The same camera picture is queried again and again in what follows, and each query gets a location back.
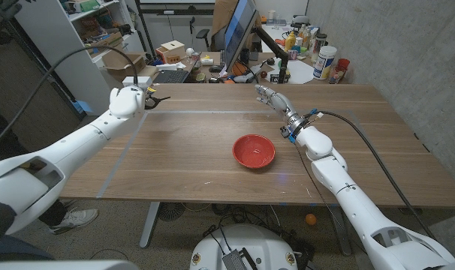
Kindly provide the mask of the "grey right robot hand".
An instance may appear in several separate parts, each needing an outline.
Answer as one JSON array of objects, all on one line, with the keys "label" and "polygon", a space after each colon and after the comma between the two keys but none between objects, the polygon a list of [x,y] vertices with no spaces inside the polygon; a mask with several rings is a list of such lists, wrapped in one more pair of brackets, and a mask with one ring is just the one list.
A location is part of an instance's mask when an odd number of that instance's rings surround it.
[{"label": "grey right robot hand", "polygon": [[274,91],[273,89],[264,85],[255,85],[255,90],[259,94],[257,100],[272,108],[286,123],[281,128],[282,136],[284,138],[297,137],[299,132],[303,129],[306,120],[299,116],[294,108],[294,105],[283,94]]}]

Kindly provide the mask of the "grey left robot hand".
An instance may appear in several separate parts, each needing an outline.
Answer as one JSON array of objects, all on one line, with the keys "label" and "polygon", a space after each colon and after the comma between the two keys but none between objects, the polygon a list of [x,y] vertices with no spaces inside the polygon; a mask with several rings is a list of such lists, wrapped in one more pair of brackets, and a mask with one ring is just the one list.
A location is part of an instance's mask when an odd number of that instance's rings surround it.
[{"label": "grey left robot hand", "polygon": [[152,110],[152,109],[156,108],[159,105],[159,103],[161,102],[160,98],[153,96],[154,94],[155,94],[154,89],[148,89],[146,91],[146,99],[144,101],[145,110]]}]

